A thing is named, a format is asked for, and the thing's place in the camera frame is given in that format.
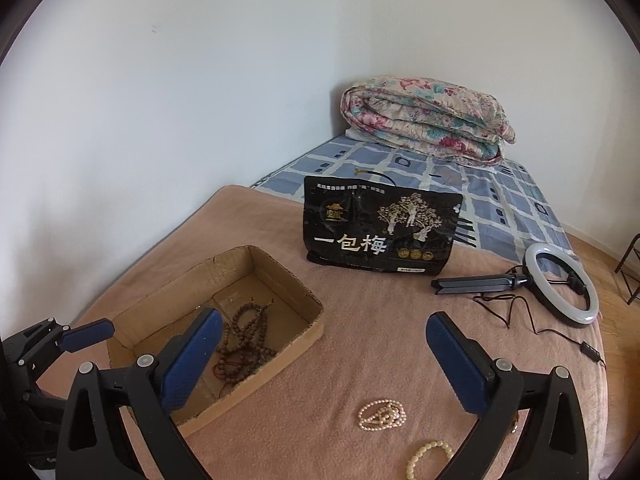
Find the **brown cardboard box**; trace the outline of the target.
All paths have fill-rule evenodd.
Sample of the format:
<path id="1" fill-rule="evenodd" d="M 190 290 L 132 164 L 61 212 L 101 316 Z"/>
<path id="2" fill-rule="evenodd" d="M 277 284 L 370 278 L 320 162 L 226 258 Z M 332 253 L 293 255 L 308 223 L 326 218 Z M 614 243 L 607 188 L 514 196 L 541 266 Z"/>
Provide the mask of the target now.
<path id="1" fill-rule="evenodd" d="M 256 246 L 208 258 L 114 319 L 111 367 L 152 356 L 160 405 L 184 436 L 253 394 L 323 333 L 323 307 Z"/>

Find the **black folded tripod stand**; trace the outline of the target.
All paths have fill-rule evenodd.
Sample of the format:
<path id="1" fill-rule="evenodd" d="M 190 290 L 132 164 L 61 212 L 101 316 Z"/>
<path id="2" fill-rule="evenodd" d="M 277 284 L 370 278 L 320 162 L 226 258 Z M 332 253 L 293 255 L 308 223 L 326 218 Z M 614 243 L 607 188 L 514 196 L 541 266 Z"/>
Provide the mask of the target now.
<path id="1" fill-rule="evenodd" d="M 484 294 L 484 292 L 512 292 L 529 283 L 525 271 L 503 274 L 465 276 L 464 278 L 436 278 L 431 286 L 437 295 Z"/>

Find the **black metal rack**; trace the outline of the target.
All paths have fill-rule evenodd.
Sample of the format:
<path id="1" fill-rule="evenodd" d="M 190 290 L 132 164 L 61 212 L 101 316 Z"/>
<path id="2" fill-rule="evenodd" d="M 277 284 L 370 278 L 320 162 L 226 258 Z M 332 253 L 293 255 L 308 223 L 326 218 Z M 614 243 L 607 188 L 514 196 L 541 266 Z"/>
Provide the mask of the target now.
<path id="1" fill-rule="evenodd" d="M 623 257 L 620 258 L 614 269 L 614 273 L 623 280 L 627 292 L 625 300 L 627 306 L 639 299 L 639 240 L 640 234 L 637 233 L 629 242 Z"/>

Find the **blue checkered bed sheet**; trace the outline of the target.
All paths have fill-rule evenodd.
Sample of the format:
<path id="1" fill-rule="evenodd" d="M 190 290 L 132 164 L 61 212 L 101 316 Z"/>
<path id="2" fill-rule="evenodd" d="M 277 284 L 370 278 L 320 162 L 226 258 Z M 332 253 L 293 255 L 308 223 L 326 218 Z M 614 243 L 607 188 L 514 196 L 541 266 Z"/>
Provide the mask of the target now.
<path id="1" fill-rule="evenodd" d="M 337 136 L 273 171 L 254 188 L 301 203 L 304 177 L 357 177 L 403 188 L 463 196 L 461 215 L 473 225 L 478 249 L 520 261 L 525 249 L 546 243 L 574 256 L 561 222 L 528 170 L 514 160 L 471 167 L 402 148 Z"/>

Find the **black snack bag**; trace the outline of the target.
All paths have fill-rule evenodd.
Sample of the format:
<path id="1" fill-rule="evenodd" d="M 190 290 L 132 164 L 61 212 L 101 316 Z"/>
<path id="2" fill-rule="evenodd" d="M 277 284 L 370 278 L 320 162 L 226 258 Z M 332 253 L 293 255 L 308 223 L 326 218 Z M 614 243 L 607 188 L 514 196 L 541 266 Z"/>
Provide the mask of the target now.
<path id="1" fill-rule="evenodd" d="M 436 276 L 450 258 L 462 202 L 458 193 L 307 176 L 307 259 L 356 270 Z"/>

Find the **folded floral quilt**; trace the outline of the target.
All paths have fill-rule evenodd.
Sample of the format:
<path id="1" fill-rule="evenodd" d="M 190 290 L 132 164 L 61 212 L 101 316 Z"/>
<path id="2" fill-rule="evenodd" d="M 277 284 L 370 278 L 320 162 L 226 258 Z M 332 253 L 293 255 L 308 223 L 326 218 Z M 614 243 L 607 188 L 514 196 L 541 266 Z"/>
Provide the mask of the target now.
<path id="1" fill-rule="evenodd" d="M 490 94 L 425 77 L 375 76 L 347 88 L 340 112 L 349 134 L 458 164 L 494 166 L 516 142 Z"/>

